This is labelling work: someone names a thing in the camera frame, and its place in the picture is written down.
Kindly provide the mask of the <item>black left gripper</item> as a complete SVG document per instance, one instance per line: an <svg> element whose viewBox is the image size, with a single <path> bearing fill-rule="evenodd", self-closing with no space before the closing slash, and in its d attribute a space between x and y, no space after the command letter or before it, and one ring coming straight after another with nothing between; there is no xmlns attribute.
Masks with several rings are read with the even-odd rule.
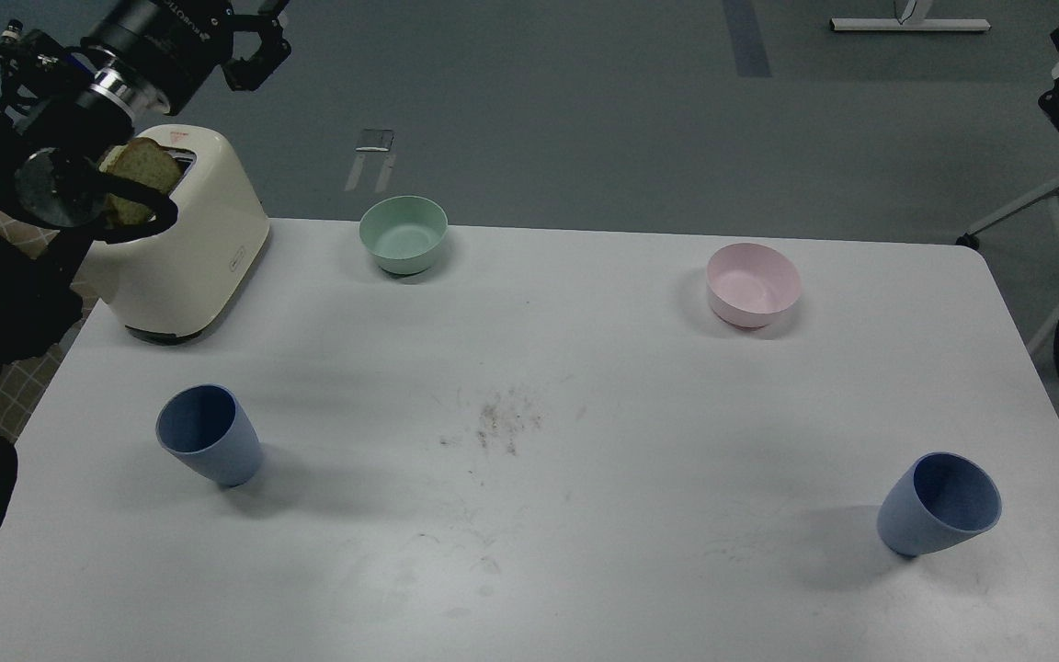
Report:
<svg viewBox="0 0 1059 662"><path fill-rule="evenodd" d="M138 76L152 88L156 110L176 117L219 64L231 91L261 88L291 56L280 18L289 3L259 1L256 15L267 18L232 18L230 1L120 1L80 46L97 67ZM259 46L235 58L233 33L254 33Z"/></svg>

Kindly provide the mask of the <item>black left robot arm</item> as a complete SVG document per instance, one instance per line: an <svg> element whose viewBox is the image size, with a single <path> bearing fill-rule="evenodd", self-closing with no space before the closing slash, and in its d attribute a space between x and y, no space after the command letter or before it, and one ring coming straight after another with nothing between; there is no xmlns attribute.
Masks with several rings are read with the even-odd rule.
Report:
<svg viewBox="0 0 1059 662"><path fill-rule="evenodd" d="M11 20L0 35L0 372L80 319L74 281L152 342L222 314L268 239L230 143L176 117L222 71L261 88L290 55L281 1L121 1L80 44Z"/></svg>

